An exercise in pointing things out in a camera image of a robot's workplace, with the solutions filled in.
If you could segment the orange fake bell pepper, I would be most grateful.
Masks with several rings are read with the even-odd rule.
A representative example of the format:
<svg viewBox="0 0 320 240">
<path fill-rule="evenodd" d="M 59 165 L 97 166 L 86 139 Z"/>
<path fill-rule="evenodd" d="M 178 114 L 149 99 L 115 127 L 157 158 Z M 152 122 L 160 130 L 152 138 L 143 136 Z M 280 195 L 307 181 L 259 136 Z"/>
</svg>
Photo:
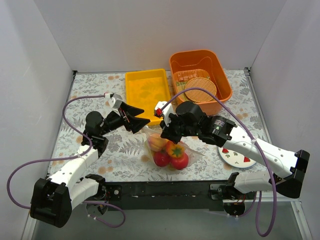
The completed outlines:
<svg viewBox="0 0 320 240">
<path fill-rule="evenodd" d="M 171 158 L 180 158 L 185 153 L 185 147 L 168 141 L 165 145 L 165 151 Z"/>
</svg>

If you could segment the clear zip top bag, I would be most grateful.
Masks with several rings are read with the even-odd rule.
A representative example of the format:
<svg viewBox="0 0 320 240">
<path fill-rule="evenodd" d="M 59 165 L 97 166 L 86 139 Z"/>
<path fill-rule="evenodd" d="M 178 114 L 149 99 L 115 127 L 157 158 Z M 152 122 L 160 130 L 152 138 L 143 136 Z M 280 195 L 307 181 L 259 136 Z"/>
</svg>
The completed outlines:
<svg viewBox="0 0 320 240">
<path fill-rule="evenodd" d="M 196 150 L 191 149 L 184 142 L 173 143 L 170 140 L 161 137 L 161 132 L 144 127 L 146 135 L 144 141 L 145 154 L 159 168 L 171 167 L 174 170 L 183 170 L 204 155 Z"/>
</svg>

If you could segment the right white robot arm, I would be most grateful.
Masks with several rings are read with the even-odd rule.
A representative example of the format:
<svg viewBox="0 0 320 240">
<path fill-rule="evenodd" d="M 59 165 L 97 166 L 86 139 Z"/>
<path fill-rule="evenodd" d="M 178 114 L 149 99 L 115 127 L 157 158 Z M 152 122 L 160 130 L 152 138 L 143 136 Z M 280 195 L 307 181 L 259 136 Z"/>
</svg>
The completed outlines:
<svg viewBox="0 0 320 240">
<path fill-rule="evenodd" d="M 154 108 L 156 117 L 162 117 L 161 137 L 177 144 L 183 137 L 197 137 L 202 142 L 243 155 L 264 165 L 265 171 L 232 173 L 220 192 L 227 198 L 237 199 L 243 194 L 273 191 L 298 199 L 307 171 L 310 154 L 284 150 L 249 135 L 235 122 L 219 115 L 207 115 L 201 108 L 185 101 L 173 109 L 166 101 Z"/>
</svg>

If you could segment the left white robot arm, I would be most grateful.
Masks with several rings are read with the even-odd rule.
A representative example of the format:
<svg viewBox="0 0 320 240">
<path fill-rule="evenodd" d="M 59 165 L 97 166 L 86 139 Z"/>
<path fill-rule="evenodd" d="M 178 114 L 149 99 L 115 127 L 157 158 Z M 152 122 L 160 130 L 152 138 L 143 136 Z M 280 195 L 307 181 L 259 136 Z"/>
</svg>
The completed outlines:
<svg viewBox="0 0 320 240">
<path fill-rule="evenodd" d="M 73 209 L 85 200 L 107 202 L 110 193 L 106 189 L 105 178 L 97 174 L 83 174 L 106 150 L 109 141 L 104 135 L 120 127 L 137 133 L 150 122 L 147 118 L 138 117 L 143 112 L 141 108 L 117 101 L 107 117 L 98 111 L 88 113 L 84 137 L 75 159 L 69 160 L 47 179 L 40 178 L 35 183 L 30 216 L 61 228 Z"/>
</svg>

